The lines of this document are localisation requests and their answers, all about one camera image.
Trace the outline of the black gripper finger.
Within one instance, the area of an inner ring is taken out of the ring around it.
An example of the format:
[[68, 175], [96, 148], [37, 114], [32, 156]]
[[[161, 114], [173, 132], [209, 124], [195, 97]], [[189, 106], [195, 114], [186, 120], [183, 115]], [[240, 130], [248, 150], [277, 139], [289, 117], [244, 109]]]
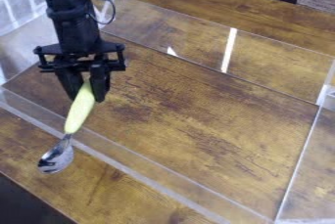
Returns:
[[90, 67], [90, 85], [94, 99], [98, 103], [102, 103], [110, 89], [110, 73], [104, 65]]
[[69, 99], [75, 100], [84, 83], [82, 74], [71, 68], [57, 69], [55, 73]]

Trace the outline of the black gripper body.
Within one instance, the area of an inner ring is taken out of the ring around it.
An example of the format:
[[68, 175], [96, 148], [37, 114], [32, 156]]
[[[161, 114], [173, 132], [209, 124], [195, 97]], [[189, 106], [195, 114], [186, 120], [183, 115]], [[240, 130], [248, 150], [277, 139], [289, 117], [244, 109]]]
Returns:
[[94, 44], [92, 49], [83, 53], [65, 54], [61, 52], [59, 44], [36, 46], [32, 52], [39, 57], [41, 72], [55, 72], [65, 67], [86, 72], [98, 60], [102, 61], [107, 71], [123, 71], [126, 69], [124, 50], [124, 44], [100, 40]]

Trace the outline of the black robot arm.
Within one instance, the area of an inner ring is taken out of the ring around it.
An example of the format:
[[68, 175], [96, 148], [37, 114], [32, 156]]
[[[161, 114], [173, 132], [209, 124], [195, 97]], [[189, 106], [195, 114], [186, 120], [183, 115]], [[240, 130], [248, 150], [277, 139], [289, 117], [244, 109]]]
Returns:
[[84, 84], [83, 72], [87, 71], [94, 100], [100, 103], [110, 90], [111, 72], [126, 70], [126, 46], [100, 38], [100, 21], [91, 0], [45, 0], [45, 4], [57, 43], [35, 47], [39, 68], [41, 72], [56, 74], [71, 100], [76, 99]]

